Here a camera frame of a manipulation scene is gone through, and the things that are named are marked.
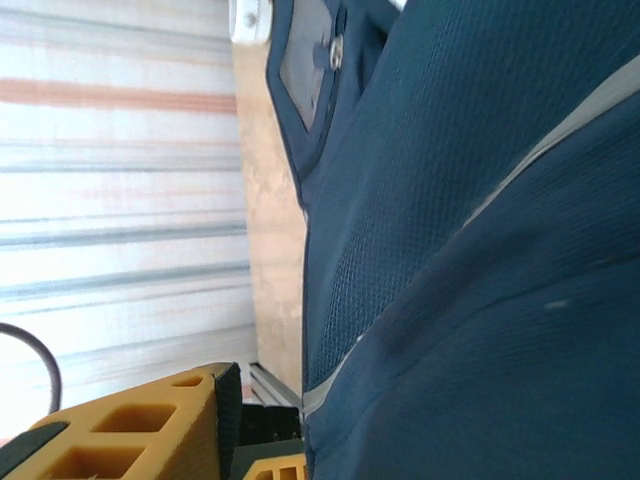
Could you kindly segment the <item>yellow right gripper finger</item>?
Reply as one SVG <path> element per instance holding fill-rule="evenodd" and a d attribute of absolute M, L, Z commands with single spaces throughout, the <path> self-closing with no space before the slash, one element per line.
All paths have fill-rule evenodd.
<path fill-rule="evenodd" d="M 4 479 L 221 479 L 242 406 L 235 363 L 200 366 L 51 414 L 1 449 Z"/>

